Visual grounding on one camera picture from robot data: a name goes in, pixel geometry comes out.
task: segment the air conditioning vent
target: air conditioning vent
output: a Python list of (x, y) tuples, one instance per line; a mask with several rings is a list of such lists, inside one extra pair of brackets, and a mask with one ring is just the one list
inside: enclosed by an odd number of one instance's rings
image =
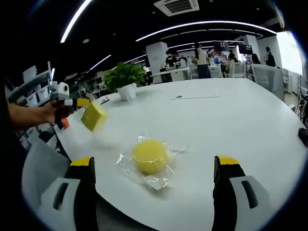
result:
[(167, 16), (199, 10), (197, 0), (161, 0), (154, 3), (154, 6)]

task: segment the white chair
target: white chair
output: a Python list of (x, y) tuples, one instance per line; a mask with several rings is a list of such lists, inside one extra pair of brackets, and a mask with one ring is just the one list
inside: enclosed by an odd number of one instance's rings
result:
[(188, 67), (189, 67), (189, 69), (191, 71), (192, 78), (199, 78), (198, 70), (197, 70), (197, 65), (195, 65), (195, 64), (188, 64)]
[(34, 213), (40, 206), (43, 192), (58, 177), (65, 175), (69, 165), (69, 159), (41, 139), (32, 144), (23, 169), (22, 189), (25, 200)]
[(227, 74), (228, 78), (244, 78), (245, 63), (234, 63), (232, 74)]
[(251, 64), (255, 81), (284, 102), (282, 70), (261, 64)]

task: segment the green leaves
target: green leaves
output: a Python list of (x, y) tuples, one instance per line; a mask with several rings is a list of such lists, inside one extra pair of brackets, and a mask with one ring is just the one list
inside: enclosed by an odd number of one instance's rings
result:
[(124, 87), (131, 83), (144, 82), (145, 71), (134, 63), (118, 63), (114, 70), (106, 71), (104, 82), (107, 90), (116, 92), (117, 88)]

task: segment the black shirt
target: black shirt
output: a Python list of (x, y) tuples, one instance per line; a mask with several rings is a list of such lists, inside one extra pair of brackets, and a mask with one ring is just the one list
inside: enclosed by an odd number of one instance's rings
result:
[(172, 55), (171, 57), (166, 58), (166, 64), (169, 64), (170, 67), (174, 66), (174, 63), (177, 62), (177, 59)]

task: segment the white table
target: white table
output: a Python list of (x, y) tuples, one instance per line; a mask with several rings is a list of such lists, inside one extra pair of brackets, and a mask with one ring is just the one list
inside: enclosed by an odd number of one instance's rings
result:
[[(87, 131), (80, 110), (57, 135), (72, 160), (95, 157), (96, 190), (104, 199), (154, 229), (212, 229), (218, 154), (236, 158), (245, 174), (262, 184), (273, 211), (284, 204), (302, 172), (306, 148), (297, 136), (302, 123), (285, 103), (248, 79), (170, 82), (138, 88), (130, 102), (121, 102), (117, 94), (108, 98), (103, 106), (110, 117), (100, 131)], [(187, 146), (159, 192), (127, 179), (115, 164), (144, 131), (173, 147)]]

